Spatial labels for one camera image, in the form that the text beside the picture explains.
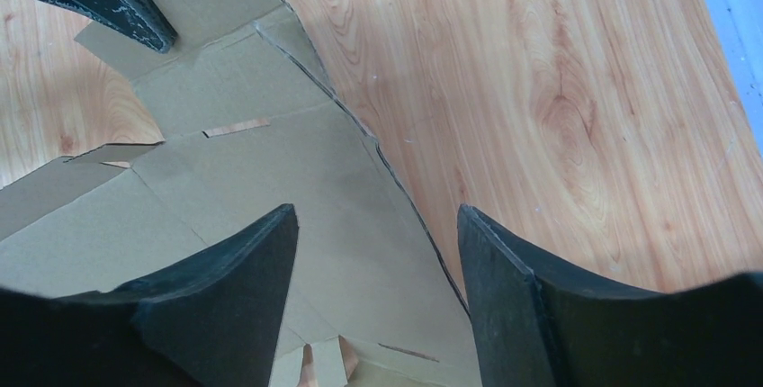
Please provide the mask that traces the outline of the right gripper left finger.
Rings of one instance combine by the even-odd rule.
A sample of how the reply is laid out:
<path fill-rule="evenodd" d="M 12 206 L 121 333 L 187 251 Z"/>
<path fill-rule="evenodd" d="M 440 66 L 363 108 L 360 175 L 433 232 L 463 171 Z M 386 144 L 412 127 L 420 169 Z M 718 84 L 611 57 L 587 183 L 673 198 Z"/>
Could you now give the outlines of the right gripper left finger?
<path fill-rule="evenodd" d="M 285 203 L 110 292 L 1 291 L 4 386 L 266 386 L 299 225 Z"/>

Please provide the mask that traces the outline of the brown cardboard box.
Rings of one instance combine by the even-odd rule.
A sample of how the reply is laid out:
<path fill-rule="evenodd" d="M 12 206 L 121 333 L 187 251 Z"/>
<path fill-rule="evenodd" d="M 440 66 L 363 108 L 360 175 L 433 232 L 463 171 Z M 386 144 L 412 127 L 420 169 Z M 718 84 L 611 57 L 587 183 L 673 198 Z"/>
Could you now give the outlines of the brown cardboard box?
<path fill-rule="evenodd" d="M 1 291 L 107 293 L 278 206 L 299 225 L 266 386 L 477 386 L 471 325 L 377 143 L 284 0 L 153 0 L 156 52 L 98 22 L 77 42 L 164 139 L 63 156 L 1 192 Z"/>

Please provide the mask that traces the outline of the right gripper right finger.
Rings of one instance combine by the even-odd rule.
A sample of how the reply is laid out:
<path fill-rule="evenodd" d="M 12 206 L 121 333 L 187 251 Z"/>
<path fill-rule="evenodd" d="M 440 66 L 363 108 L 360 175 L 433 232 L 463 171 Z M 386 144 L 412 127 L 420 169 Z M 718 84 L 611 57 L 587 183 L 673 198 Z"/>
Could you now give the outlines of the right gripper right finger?
<path fill-rule="evenodd" d="M 651 292 L 574 265 L 467 204 L 457 229 L 483 385 L 761 385 L 761 273 Z"/>

